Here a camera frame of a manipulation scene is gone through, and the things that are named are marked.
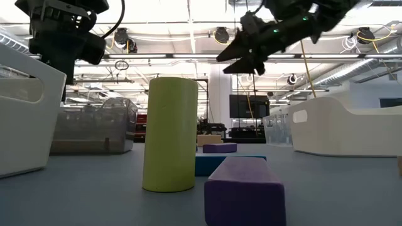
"purple block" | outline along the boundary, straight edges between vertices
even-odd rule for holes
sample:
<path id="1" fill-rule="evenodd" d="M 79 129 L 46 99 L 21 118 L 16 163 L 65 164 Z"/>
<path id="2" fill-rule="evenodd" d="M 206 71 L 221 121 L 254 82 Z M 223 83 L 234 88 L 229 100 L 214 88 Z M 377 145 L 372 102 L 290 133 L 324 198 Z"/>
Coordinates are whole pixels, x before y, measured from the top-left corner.
<path id="1" fill-rule="evenodd" d="M 202 146 L 202 151 L 204 153 L 233 153 L 237 151 L 237 144 L 204 144 Z"/>
<path id="2" fill-rule="evenodd" d="M 261 158 L 227 157 L 205 182 L 208 226 L 285 226 L 285 189 Z"/>

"ceiling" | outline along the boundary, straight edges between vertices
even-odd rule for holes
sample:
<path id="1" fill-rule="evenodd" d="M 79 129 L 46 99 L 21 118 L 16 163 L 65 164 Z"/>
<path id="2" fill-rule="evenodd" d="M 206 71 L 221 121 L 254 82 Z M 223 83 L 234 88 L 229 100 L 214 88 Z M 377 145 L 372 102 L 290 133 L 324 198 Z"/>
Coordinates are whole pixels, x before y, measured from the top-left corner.
<path id="1" fill-rule="evenodd" d="M 98 15 L 97 24 L 91 31 L 94 34 L 103 35 L 120 16 L 121 0 L 108 0 L 108 2 L 110 9 Z M 305 39 L 306 53 L 340 53 L 345 50 L 342 47 L 345 37 L 349 36 L 351 32 L 356 32 L 357 28 L 361 26 L 369 26 L 371 31 L 376 31 L 376 38 L 379 38 L 387 36 L 391 24 L 396 24 L 390 37 L 379 41 L 378 45 L 397 37 L 402 32 L 402 25 L 399 24 L 402 8 L 369 7 L 368 2 L 363 1 L 351 10 L 338 26 L 332 31 L 324 33 L 316 45 L 309 39 Z M 14 1 L 2 1 L 0 5 L 0 27 L 16 35 L 16 39 L 27 45 L 30 38 L 29 17 L 14 6 Z M 253 11 L 257 6 L 254 3 L 250 4 L 249 10 Z M 239 21 L 246 11 L 244 3 L 239 4 L 234 10 L 226 0 L 126 0 L 126 14 L 120 27 L 127 28 L 128 33 L 136 37 L 134 40 L 138 46 L 138 53 L 220 53 L 226 45 L 221 45 L 213 38 L 209 38 L 209 34 L 212 34 L 216 27 L 225 26 L 233 38 L 234 29 L 241 28 L 241 25 L 235 23 L 235 20 Z M 273 19 L 269 10 L 264 8 L 257 13 L 257 16 L 266 21 Z M 192 33 L 195 37 L 194 42 L 191 41 Z M 111 46 L 111 43 L 112 36 L 107 39 L 108 46 Z M 373 50 L 372 45 L 357 44 L 356 47 L 363 53 Z M 288 52 L 301 53 L 302 49 L 300 45 L 295 44 L 288 49 Z M 113 47 L 107 49 L 106 53 L 124 54 L 124 51 Z M 110 65 L 114 64 L 113 60 L 106 62 Z M 104 82 L 112 77 L 115 80 L 118 75 L 118 79 L 126 79 L 130 82 L 79 83 L 70 89 L 91 89 L 92 86 L 100 87 L 100 89 L 148 89 L 149 80 L 156 76 L 208 78 L 210 73 L 213 73 L 210 62 L 174 59 L 152 59 L 149 62 L 137 59 L 130 60 L 129 63 L 135 66 L 121 72 L 115 70 L 113 66 L 108 68 L 77 65 L 75 69 L 77 80 L 103 80 Z M 337 66 L 336 63 L 308 63 L 309 69 L 315 71 L 313 76 L 319 76 L 335 66 Z M 286 86 L 287 76 L 292 73 L 301 76 L 305 72 L 305 64 L 302 62 L 267 62 L 266 73 L 261 77 L 256 77 L 256 87 L 280 89 Z M 236 79 L 233 81 L 233 87 L 236 87 Z M 242 75 L 240 81 L 243 86 L 252 88 L 253 83 L 248 75 Z M 206 88 L 203 82 L 200 82 L 200 86 Z M 120 93 L 119 95 L 144 105 L 148 99 L 146 94 L 140 93 Z M 206 95 L 200 93 L 200 98 L 206 99 Z"/>

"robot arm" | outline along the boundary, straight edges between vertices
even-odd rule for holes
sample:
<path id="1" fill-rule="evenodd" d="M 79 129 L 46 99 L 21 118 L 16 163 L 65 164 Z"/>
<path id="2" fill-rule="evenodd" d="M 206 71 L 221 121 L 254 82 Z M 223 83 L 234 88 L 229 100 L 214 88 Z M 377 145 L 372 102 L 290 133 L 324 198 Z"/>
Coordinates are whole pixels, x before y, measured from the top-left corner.
<path id="1" fill-rule="evenodd" d="M 265 23 L 248 11 L 240 22 L 233 42 L 217 57 L 218 62 L 240 58 L 224 69 L 224 73 L 265 72 L 264 62 L 270 54 L 285 52 L 286 47 L 306 37 L 316 43 L 323 31 L 334 28 L 359 0 L 263 0 L 275 21 Z M 315 3 L 318 7 L 308 12 Z"/>

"black monitor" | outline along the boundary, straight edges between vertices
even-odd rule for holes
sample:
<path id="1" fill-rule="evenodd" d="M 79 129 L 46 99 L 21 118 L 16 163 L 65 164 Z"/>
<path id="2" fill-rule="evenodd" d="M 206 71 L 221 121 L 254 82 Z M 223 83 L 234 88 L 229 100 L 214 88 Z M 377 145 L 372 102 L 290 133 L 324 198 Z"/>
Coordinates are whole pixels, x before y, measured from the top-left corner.
<path id="1" fill-rule="evenodd" d="M 253 118 L 260 119 L 269 116 L 269 100 L 267 96 L 249 96 Z M 230 116 L 233 119 L 250 119 L 250 107 L 246 95 L 230 95 Z"/>

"yellow cylinder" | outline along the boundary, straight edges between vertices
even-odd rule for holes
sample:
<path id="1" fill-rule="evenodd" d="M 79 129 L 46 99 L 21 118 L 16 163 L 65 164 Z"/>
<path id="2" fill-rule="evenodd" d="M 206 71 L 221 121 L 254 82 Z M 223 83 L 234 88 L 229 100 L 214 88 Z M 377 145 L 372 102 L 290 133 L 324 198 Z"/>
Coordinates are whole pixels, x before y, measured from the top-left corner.
<path id="1" fill-rule="evenodd" d="M 195 182 L 197 82 L 154 78 L 149 84 L 143 188 L 188 190 Z"/>

